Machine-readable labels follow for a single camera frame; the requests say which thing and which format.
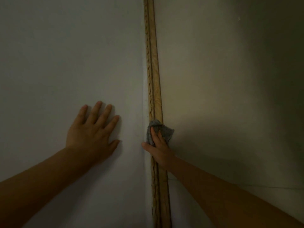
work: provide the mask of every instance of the finger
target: finger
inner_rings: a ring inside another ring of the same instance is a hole
[[[119,140],[114,140],[109,144],[109,149],[110,149],[111,154],[114,152],[114,150],[116,150],[119,143],[120,143]]]
[[[151,126],[151,136],[152,136],[152,139],[153,139],[156,147],[159,147],[162,145],[160,139],[158,138],[158,136],[155,133],[153,126]]]
[[[116,115],[112,119],[112,121],[103,129],[103,134],[109,136],[113,132],[118,121],[119,121],[119,115]]]
[[[143,149],[145,151],[148,151],[152,156],[155,156],[157,154],[157,152],[159,152],[159,150],[157,148],[155,148],[154,146],[149,145],[146,142],[143,142],[141,144],[141,146],[143,147]]]
[[[102,115],[99,116],[97,122],[96,122],[96,126],[99,128],[99,127],[104,127],[105,125],[105,122],[107,121],[110,113],[111,113],[111,110],[112,110],[112,105],[109,104],[107,105],[107,107],[105,108],[104,112],[102,113]]]
[[[102,105],[102,102],[101,101],[98,101],[95,106],[93,107],[93,109],[91,110],[90,112],[90,115],[86,121],[86,123],[89,123],[89,124],[95,124],[97,118],[98,118],[98,113],[99,113],[99,110],[100,110],[100,107]]]
[[[163,138],[162,134],[161,134],[161,131],[158,131],[158,138],[160,139],[160,141],[163,143],[163,144],[166,144],[166,141],[165,139]]]
[[[81,107],[81,109],[78,112],[78,115],[76,116],[73,125],[81,125],[85,122],[85,114],[88,110],[88,105],[84,105],[83,107]]]

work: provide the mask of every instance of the wall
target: wall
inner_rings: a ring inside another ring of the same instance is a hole
[[[186,161],[304,222],[303,0],[155,0],[164,123]],[[169,175],[173,227],[211,227]]]
[[[83,104],[112,103],[122,142],[26,227],[144,227],[142,0],[0,1],[0,180],[56,153]]]

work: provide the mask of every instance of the decorative molding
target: decorative molding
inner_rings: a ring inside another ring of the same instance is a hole
[[[148,75],[149,119],[163,123],[161,87],[159,79],[154,0],[144,0],[146,60]],[[151,157],[152,215],[155,228],[171,228],[169,186],[167,172]]]

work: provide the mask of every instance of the left hand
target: left hand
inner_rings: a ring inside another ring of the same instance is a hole
[[[106,125],[106,121],[112,110],[112,105],[107,105],[102,115],[98,116],[102,102],[98,101],[93,107],[89,117],[85,120],[88,106],[84,105],[74,123],[67,133],[66,148],[73,150],[81,161],[95,164],[106,160],[114,152],[119,144],[119,140],[109,144],[109,136],[114,130],[119,116],[116,115],[111,122]]]

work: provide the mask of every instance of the forearm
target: forearm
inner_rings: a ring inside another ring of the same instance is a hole
[[[55,195],[84,174],[88,165],[63,149],[32,168],[0,183],[0,226],[21,227]]]
[[[217,227],[303,227],[262,199],[177,157],[168,166]]]

